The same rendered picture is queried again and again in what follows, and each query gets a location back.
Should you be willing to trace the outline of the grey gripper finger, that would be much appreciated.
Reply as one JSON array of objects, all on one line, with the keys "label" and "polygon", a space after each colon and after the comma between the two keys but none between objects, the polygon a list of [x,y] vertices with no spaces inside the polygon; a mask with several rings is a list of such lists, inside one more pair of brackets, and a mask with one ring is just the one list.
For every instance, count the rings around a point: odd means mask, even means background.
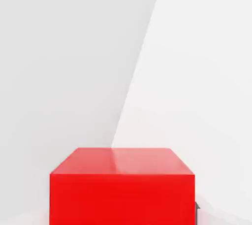
[{"label": "grey gripper finger", "polygon": [[195,202],[195,225],[198,224],[198,210],[200,209],[199,205],[197,202]]}]

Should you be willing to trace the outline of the small red cube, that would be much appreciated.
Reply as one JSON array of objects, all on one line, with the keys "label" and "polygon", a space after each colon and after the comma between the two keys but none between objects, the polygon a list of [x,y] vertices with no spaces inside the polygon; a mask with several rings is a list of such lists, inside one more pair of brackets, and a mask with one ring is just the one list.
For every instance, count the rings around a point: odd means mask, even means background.
[{"label": "small red cube", "polygon": [[196,225],[195,175],[167,148],[78,148],[50,174],[49,225]]}]

